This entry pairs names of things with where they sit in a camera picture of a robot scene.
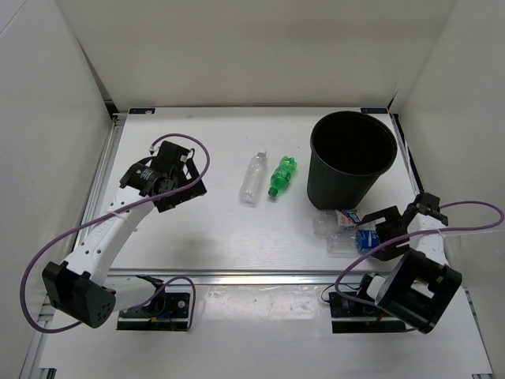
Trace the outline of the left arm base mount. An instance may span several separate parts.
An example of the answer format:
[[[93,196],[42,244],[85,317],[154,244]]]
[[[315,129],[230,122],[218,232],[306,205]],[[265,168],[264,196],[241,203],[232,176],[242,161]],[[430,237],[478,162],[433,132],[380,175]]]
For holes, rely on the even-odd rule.
[[[196,285],[188,276],[175,276],[163,282],[139,276],[155,288],[153,296],[140,305],[118,314],[116,329],[129,332],[188,332],[196,308]]]

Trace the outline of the red label clear bottle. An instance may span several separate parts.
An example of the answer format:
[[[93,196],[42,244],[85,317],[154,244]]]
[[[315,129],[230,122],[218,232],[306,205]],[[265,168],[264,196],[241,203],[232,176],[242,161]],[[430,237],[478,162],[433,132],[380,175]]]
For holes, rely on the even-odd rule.
[[[356,209],[324,210],[319,212],[312,222],[314,234],[327,236],[351,232],[361,222],[361,212]]]

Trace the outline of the blue label clear bottle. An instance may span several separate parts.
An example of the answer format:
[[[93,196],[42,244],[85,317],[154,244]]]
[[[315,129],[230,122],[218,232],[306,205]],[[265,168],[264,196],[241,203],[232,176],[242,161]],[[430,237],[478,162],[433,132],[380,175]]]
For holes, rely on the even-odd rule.
[[[327,237],[327,253],[331,256],[355,256],[368,252],[380,244],[374,230],[356,229]]]

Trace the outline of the clear plastic bottle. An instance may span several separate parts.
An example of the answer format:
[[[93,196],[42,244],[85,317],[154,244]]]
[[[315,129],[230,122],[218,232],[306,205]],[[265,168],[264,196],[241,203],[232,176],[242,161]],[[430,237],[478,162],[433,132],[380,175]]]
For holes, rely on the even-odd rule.
[[[249,161],[241,188],[239,200],[242,204],[254,207],[257,204],[260,187],[262,186],[267,169],[267,152],[259,151]]]

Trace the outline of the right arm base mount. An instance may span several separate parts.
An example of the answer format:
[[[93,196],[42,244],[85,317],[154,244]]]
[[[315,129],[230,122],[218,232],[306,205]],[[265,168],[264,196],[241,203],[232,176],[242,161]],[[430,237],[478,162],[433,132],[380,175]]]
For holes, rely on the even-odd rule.
[[[387,315],[375,306],[343,298],[335,291],[335,285],[326,286],[320,300],[330,307],[333,334],[383,334],[412,332],[406,324]]]

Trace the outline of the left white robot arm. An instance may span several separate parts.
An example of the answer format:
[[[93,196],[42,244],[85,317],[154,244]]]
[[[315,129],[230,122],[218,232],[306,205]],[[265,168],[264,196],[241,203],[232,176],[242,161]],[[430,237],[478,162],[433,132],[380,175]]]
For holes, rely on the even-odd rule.
[[[43,283],[51,305],[91,328],[98,328],[115,312],[169,316],[164,281],[139,275],[114,282],[108,280],[108,272],[149,213],[171,210],[205,192],[200,173],[186,154],[134,163],[121,178],[104,220],[62,263],[50,262],[44,268]]]

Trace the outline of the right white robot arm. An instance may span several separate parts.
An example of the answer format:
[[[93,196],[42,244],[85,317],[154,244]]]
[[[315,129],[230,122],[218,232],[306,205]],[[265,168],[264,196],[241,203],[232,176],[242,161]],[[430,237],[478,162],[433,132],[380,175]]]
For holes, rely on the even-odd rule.
[[[418,213],[448,225],[438,205],[414,203],[408,205],[403,214],[392,206],[364,216],[361,222],[384,218],[376,225],[376,232],[379,241],[386,242],[405,235]],[[423,334],[431,332],[461,285],[462,274],[402,242],[380,250],[375,256],[381,261],[396,257],[401,260],[386,278],[375,274],[363,277],[361,288],[354,296],[357,311],[371,316],[382,310]]]

